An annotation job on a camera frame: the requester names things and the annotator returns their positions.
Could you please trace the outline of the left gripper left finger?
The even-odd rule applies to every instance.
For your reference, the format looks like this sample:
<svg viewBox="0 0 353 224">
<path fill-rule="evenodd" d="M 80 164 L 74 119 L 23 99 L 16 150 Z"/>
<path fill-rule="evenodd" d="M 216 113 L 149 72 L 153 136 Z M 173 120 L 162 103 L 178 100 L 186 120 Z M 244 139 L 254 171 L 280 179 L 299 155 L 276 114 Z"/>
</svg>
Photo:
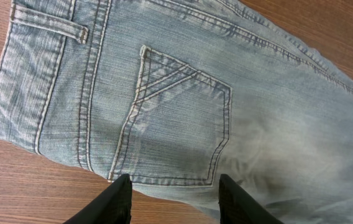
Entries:
<svg viewBox="0 0 353 224">
<path fill-rule="evenodd" d="M 132 182 L 122 174 L 64 224 L 130 224 L 131 208 Z"/>
</svg>

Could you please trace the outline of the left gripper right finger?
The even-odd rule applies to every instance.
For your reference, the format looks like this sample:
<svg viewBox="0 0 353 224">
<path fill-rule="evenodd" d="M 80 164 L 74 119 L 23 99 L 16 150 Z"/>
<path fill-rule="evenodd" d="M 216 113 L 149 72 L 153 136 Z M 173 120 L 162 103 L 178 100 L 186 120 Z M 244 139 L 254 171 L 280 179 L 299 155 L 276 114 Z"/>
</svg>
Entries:
<svg viewBox="0 0 353 224">
<path fill-rule="evenodd" d="M 219 180 L 220 224 L 283 224 L 227 174 Z"/>
</svg>

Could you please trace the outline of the light blue denim shorts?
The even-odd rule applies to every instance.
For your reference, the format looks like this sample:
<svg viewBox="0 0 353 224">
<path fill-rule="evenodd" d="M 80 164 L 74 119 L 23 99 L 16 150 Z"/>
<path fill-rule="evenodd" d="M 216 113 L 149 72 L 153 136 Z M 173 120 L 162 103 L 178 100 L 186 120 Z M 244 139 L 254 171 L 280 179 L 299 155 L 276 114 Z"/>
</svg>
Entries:
<svg viewBox="0 0 353 224">
<path fill-rule="evenodd" d="M 0 139 L 217 217 L 353 223 L 353 80 L 239 1 L 11 4 Z"/>
</svg>

